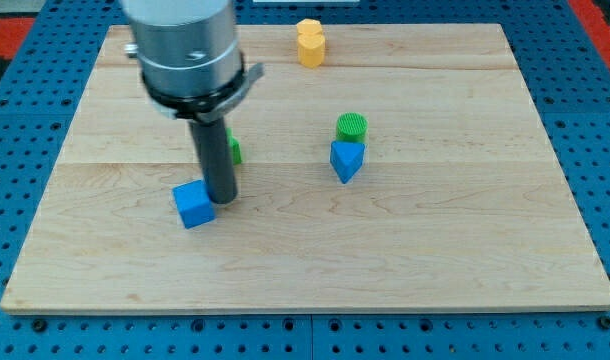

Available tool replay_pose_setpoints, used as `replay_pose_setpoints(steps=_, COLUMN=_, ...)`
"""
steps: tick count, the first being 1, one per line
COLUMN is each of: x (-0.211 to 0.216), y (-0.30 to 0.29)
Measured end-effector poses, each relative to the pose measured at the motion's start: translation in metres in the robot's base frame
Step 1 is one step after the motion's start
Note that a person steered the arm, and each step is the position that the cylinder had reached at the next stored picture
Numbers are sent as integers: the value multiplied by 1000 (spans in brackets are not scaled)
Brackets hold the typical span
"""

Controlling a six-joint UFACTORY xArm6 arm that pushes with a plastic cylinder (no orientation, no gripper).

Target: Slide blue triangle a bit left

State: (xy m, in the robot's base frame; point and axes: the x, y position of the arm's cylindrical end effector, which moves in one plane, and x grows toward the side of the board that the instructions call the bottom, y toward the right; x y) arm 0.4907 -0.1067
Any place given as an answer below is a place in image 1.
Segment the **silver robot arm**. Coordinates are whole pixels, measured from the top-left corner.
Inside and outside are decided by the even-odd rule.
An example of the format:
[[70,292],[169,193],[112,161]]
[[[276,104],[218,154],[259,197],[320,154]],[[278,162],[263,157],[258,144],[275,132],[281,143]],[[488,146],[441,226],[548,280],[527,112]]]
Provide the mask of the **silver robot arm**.
[[247,67],[231,0],[122,0],[145,88],[174,118],[212,123],[264,75]]

